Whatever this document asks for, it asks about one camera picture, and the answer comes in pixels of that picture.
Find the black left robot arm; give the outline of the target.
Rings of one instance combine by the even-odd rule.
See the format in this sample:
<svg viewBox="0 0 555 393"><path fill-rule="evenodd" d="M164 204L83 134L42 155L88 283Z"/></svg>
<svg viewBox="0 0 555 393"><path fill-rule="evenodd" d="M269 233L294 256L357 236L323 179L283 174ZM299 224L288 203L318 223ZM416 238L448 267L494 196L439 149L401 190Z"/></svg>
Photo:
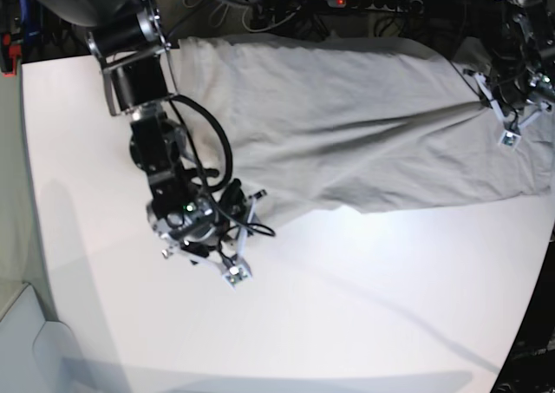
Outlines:
<svg viewBox="0 0 555 393"><path fill-rule="evenodd" d="M554 15L547 0L473 0L476 33L491 58L486 87L504 121L529 105L554 109Z"/></svg>

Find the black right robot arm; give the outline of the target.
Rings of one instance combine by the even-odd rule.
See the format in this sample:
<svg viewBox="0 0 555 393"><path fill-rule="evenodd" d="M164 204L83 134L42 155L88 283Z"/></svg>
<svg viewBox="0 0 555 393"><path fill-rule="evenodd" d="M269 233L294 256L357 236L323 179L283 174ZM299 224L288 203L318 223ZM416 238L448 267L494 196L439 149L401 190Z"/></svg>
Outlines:
<svg viewBox="0 0 555 393"><path fill-rule="evenodd" d="M191 262L208 261L225 243L273 231L255 221L256 196L233 175L232 147L217 119L176 91L170 44L154 0L36 0L87 31L86 44L101 67L111 115L129 115L130 154L147 176L147 218L167 244ZM203 166L178 111L184 104L212 127L223 150L222 170Z"/></svg>

